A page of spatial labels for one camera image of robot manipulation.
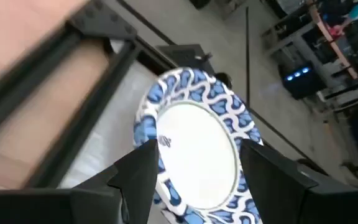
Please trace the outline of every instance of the concrete floor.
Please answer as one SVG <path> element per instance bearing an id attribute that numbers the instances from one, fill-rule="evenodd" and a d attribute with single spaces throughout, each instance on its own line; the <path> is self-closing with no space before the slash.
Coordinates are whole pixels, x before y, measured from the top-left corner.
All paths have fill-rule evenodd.
<path id="1" fill-rule="evenodd" d="M 224 71 L 230 74 L 234 83 L 234 91 L 242 99 L 246 98 L 245 7 L 240 8 L 224 21 L 214 4 L 197 11 L 187 0 L 126 1 L 177 44 L 201 44 L 205 52 L 211 52 L 213 54 L 211 64 L 215 71 Z M 166 44 L 118 3 L 113 0 L 107 0 L 107 3 L 135 26 L 139 35 L 148 43 L 151 45 Z M 268 28 L 275 19 L 259 1 L 248 1 L 246 6 L 249 7 L 250 25 L 251 107 L 328 174 L 344 182 L 345 177 L 339 164 L 348 156 L 345 153 L 347 147 L 345 139 L 335 127 L 327 128 L 321 118 L 312 116 L 304 103 L 295 101 L 282 87 L 277 65 L 269 58 L 264 57 L 259 38 L 259 34 Z M 120 86 L 117 97 L 113 97 L 106 108 L 106 112 L 101 118 L 104 121 L 96 125 L 94 133 L 62 182 L 62 187 L 72 187 L 84 181 L 133 150 L 132 128 L 128 128 L 127 125 L 133 122 L 137 104 L 154 80 L 152 75 L 141 78 L 142 75 L 139 74 L 139 71 L 147 73 L 144 67 L 134 65 L 130 72 L 131 75 L 128 74 Z M 127 95 L 129 92 L 132 93 L 128 96 L 131 103 L 127 108 L 119 107 L 117 109 L 116 106 L 113 106 L 119 104 L 120 97 L 118 95 Z M 120 116 L 120 119 L 110 119 L 112 114 Z M 301 158 L 299 153 L 261 121 L 257 118 L 254 118 L 254 121 L 260 129 L 262 137 L 276 150 L 290 159 Z M 112 128 L 113 126 L 115 128 L 127 127 L 121 133 L 117 133 Z M 119 149 L 115 153 L 106 152 L 111 151 L 111 148 Z M 158 209 L 153 207 L 149 223 L 167 223 L 167 221 L 161 216 Z"/>

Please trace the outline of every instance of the blue and white paper plate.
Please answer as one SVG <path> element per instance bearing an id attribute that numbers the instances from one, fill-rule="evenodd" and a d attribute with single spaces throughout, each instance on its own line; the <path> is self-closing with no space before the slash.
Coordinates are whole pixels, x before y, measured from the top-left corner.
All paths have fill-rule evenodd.
<path id="1" fill-rule="evenodd" d="M 151 87 L 135 117 L 134 144 L 158 140 L 154 203 L 169 222 L 260 221 L 239 160 L 242 138 L 262 144 L 246 106 L 207 73 L 178 68 Z"/>

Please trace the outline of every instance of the white surface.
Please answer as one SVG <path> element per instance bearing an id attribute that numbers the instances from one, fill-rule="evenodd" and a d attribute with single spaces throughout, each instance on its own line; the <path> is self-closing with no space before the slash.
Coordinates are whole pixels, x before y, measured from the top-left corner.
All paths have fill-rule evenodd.
<path id="1" fill-rule="evenodd" d="M 236 153 L 214 115 L 200 106 L 175 104 L 161 112 L 157 136 L 161 158 L 180 197 L 195 208 L 213 208 L 230 195 L 236 181 Z"/>

